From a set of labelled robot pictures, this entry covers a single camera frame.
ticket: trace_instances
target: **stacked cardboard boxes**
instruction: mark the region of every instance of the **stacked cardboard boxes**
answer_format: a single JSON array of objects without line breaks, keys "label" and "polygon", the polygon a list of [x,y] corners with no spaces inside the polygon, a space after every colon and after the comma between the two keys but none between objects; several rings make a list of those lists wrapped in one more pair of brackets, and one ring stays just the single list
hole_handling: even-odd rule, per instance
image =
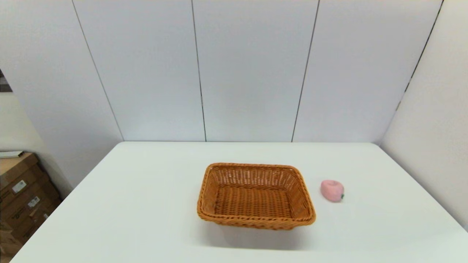
[{"label": "stacked cardboard boxes", "polygon": [[0,251],[14,255],[60,204],[33,153],[0,159]]}]

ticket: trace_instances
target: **white wall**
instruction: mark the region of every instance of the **white wall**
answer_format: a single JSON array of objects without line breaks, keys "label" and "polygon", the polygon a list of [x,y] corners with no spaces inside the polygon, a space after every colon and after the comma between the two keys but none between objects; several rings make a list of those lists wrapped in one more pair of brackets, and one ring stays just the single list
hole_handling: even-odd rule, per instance
[{"label": "white wall", "polygon": [[2,1],[0,68],[72,187],[122,141],[73,3]]},{"label": "white wall", "polygon": [[205,141],[191,1],[74,3],[123,138]]},{"label": "white wall", "polygon": [[194,0],[207,141],[291,141],[317,0]]},{"label": "white wall", "polygon": [[380,142],[440,4],[321,1],[294,141]]},{"label": "white wall", "polygon": [[467,14],[468,1],[444,2],[381,145],[463,226],[468,226]]},{"label": "white wall", "polygon": [[36,153],[60,195],[66,197],[72,191],[18,99],[13,93],[0,93],[0,151],[11,150]]}]

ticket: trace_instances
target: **basket weave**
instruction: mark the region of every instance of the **basket weave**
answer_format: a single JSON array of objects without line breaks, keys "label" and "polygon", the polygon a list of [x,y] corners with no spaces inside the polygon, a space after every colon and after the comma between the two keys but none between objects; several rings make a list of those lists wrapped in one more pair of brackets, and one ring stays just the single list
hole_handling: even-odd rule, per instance
[{"label": "basket weave", "polygon": [[287,165],[214,163],[206,168],[197,212],[220,225],[293,229],[315,221],[300,172]]}]

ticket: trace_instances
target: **table surface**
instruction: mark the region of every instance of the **table surface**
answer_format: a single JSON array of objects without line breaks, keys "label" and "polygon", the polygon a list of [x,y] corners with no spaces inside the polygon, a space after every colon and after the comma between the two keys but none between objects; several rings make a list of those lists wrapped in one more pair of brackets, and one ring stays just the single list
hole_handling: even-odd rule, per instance
[{"label": "table surface", "polygon": [[[293,165],[317,212],[291,231],[201,220],[214,162]],[[324,199],[320,183],[343,183]],[[124,142],[47,219],[12,263],[468,262],[468,233],[378,146],[368,143]]]}]

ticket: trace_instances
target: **sticker on box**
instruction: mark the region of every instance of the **sticker on box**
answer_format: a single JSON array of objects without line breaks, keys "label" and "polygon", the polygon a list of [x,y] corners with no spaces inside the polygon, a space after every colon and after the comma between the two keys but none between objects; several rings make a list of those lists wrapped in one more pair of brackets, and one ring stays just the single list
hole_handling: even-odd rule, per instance
[{"label": "sticker on box", "polygon": [[37,205],[37,203],[39,203],[39,201],[41,201],[41,200],[39,199],[39,197],[35,197],[35,198],[33,198],[33,199],[28,203],[28,206],[29,206],[30,208],[33,208],[34,206]]},{"label": "sticker on box", "polygon": [[19,183],[15,184],[15,186],[13,186],[11,188],[11,190],[13,190],[13,192],[15,192],[15,194],[17,194],[19,191],[21,191],[24,187],[26,187],[26,182],[24,180],[21,180]]}]

